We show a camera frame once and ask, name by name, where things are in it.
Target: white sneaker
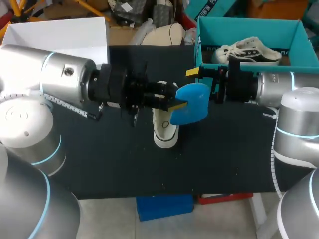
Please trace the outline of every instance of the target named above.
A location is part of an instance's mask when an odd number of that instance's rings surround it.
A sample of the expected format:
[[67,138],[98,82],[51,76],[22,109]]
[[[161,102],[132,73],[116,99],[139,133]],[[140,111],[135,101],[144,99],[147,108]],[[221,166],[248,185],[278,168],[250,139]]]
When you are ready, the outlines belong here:
[[228,64],[230,60],[236,60],[242,64],[278,65],[281,57],[279,52],[264,46],[258,37],[253,36],[218,48],[212,56],[212,62]]
[[178,126],[170,124],[170,117],[171,112],[153,108],[154,142],[160,148],[172,148],[177,143]]

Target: floor tile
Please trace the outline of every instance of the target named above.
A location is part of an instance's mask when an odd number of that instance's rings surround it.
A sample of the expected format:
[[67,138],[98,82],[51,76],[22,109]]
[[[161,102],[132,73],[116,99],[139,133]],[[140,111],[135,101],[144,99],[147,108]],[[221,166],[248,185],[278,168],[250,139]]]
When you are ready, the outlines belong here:
[[136,239],[255,239],[248,201],[195,205],[189,214],[139,222]]
[[135,198],[80,200],[84,227],[77,239],[135,239]]

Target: blue light ring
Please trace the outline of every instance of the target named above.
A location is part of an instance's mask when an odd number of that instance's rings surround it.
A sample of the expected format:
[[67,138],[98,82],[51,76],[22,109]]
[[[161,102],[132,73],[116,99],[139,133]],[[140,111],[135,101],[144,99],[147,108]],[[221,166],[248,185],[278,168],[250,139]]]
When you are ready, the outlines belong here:
[[62,137],[60,135],[60,142],[59,142],[59,145],[56,148],[56,150],[50,156],[48,156],[46,159],[44,159],[44,160],[42,160],[40,162],[32,163],[31,165],[33,165],[33,166],[39,165],[39,164],[45,163],[46,161],[50,160],[58,152],[58,150],[59,150],[59,148],[61,146],[61,142],[62,142]]

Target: black table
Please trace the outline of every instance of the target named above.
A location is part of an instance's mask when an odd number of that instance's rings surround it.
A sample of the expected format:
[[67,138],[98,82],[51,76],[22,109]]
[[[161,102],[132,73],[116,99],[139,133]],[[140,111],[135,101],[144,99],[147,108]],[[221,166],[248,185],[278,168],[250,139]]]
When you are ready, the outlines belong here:
[[[192,46],[110,47],[112,63],[142,71],[150,81],[189,83]],[[140,111],[132,128],[125,114],[105,108],[100,122],[56,107],[55,124],[67,147],[67,160],[53,179],[79,199],[158,194],[272,192],[270,149],[275,121],[267,108],[211,103],[203,121],[180,127],[178,143],[160,149],[153,141],[152,111]],[[309,169],[275,163],[281,190]]]

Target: cardboard box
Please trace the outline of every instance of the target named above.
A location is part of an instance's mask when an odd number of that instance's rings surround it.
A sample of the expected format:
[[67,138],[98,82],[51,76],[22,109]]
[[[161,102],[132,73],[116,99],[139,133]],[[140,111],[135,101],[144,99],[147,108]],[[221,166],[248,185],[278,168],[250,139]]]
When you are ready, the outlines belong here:
[[14,44],[109,63],[108,25],[103,17],[10,24],[2,44]]
[[191,0],[185,13],[195,21],[200,16],[223,17],[235,2],[236,0]]
[[308,6],[308,0],[249,0],[247,16],[267,19],[302,19]]
[[136,32],[137,32],[136,28],[111,27],[109,45],[110,46],[126,46],[131,42]]
[[[221,64],[212,64],[211,57],[205,60],[205,53],[211,56],[222,45],[232,45],[251,36],[257,36],[265,46],[282,55],[288,55],[289,60],[285,59],[286,63],[279,66],[241,65],[241,70],[319,73],[319,61],[298,20],[201,17],[197,24],[196,66],[217,69]],[[200,82],[211,86],[212,80],[204,78]]]

